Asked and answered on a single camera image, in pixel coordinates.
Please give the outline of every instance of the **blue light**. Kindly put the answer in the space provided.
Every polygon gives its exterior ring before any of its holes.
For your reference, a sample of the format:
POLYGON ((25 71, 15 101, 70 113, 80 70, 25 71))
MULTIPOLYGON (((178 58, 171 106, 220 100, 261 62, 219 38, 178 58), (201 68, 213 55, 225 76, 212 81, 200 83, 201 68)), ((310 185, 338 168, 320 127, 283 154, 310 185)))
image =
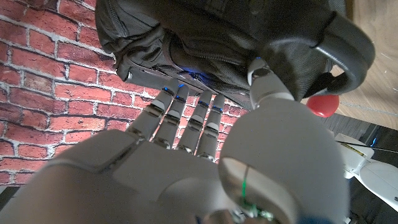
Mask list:
POLYGON ((216 109, 220 110, 221 112, 223 112, 223 109, 221 109, 221 108, 218 108, 216 106, 213 106, 213 108, 216 108, 216 109))
POLYGON ((376 138, 373 139, 373 143, 371 144, 371 147, 373 147, 375 145, 376 140, 377 140, 376 138))

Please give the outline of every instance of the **white robotic hand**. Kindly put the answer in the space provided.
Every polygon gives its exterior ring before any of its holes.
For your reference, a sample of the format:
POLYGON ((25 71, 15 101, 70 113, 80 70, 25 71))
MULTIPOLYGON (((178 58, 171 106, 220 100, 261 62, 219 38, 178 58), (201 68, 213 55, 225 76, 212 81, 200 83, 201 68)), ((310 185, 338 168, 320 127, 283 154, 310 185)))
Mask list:
POLYGON ((219 165, 224 97, 203 128, 204 91, 168 150, 188 95, 171 80, 126 132, 103 131, 49 161, 0 223, 341 223, 348 186, 337 143, 264 61, 249 74, 255 110, 233 126, 219 165))

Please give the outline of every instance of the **backpack handle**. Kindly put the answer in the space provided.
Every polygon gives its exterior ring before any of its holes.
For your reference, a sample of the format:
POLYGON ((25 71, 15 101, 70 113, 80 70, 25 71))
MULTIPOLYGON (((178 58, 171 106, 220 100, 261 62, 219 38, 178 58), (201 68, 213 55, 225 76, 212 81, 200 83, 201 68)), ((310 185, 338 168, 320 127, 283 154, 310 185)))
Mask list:
POLYGON ((335 14, 315 48, 345 71, 318 92, 322 95, 339 95, 359 87, 375 56, 369 37, 339 14, 335 14))
POLYGON ((362 84, 375 49, 360 28, 337 12, 308 0, 270 1, 268 8, 278 9, 267 12, 269 44, 300 42, 317 49, 345 71, 337 77, 320 75, 317 86, 312 86, 313 93, 340 95, 362 84))

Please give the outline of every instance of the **white robot part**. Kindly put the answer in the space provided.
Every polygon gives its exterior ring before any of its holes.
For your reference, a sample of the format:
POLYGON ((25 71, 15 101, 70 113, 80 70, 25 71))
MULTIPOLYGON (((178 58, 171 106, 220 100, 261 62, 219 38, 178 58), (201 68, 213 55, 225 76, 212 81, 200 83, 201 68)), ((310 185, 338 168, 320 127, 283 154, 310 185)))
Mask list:
POLYGON ((345 142, 340 143, 345 177, 357 178, 367 189, 398 211, 398 168, 371 159, 373 149, 359 146, 366 145, 356 139, 337 134, 336 140, 345 142))
POLYGON ((138 135, 141 140, 149 140, 156 131, 160 120, 169 108, 177 91, 178 80, 171 79, 156 96, 155 100, 127 128, 127 132, 138 135))
POLYGON ((215 162, 216 149, 218 144, 218 130, 223 114, 225 97, 217 95, 214 99, 213 106, 211 107, 209 117, 207 118, 205 129, 200 137, 198 143, 198 150, 196 155, 198 157, 209 159, 215 162))
POLYGON ((253 109, 260 106, 266 98, 280 98, 294 100, 290 91, 277 75, 261 59, 255 59, 249 66, 248 81, 250 80, 250 100, 253 109))
POLYGON ((255 110, 237 120, 220 155, 219 173, 226 193, 240 206, 256 206, 283 223, 296 223, 297 211, 339 223, 348 211, 348 185, 341 174, 338 145, 305 105, 293 101, 275 74, 263 67, 256 72, 250 91, 255 110), (234 178, 237 172, 248 176, 248 170, 262 177, 246 179, 245 184, 242 177, 234 178), (255 190, 263 183, 259 179, 279 187, 255 190), (253 186, 245 193, 251 198, 243 194, 244 185, 253 186), (281 191, 290 196, 275 198, 283 195, 281 191))
POLYGON ((103 131, 52 159, 0 211, 0 223, 341 223, 348 186, 338 145, 277 76, 263 67, 253 74, 255 110, 234 124, 219 164, 211 157, 222 96, 215 98, 198 147, 207 159, 191 155, 209 91, 202 93, 179 150, 165 148, 181 105, 164 119, 172 125, 149 140, 177 92, 171 81, 126 132, 103 131))
POLYGON ((199 102, 191 118, 188 121, 187 127, 178 142, 177 149, 187 151, 190 154, 195 154, 200 133, 203 128, 203 122, 207 113, 211 100, 211 91, 204 91, 199 97, 199 102))
POLYGON ((185 85, 180 85, 169 112, 167 112, 162 124, 156 132, 154 143, 166 149, 172 148, 188 94, 189 88, 185 85))

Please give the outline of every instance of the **green wire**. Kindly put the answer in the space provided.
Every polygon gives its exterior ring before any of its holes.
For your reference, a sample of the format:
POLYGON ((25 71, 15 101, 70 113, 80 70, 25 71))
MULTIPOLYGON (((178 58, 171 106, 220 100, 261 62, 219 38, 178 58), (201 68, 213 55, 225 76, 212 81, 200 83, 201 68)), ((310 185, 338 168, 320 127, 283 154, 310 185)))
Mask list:
POLYGON ((242 183, 242 197, 243 197, 243 200, 246 197, 246 178, 243 179, 243 183, 242 183))

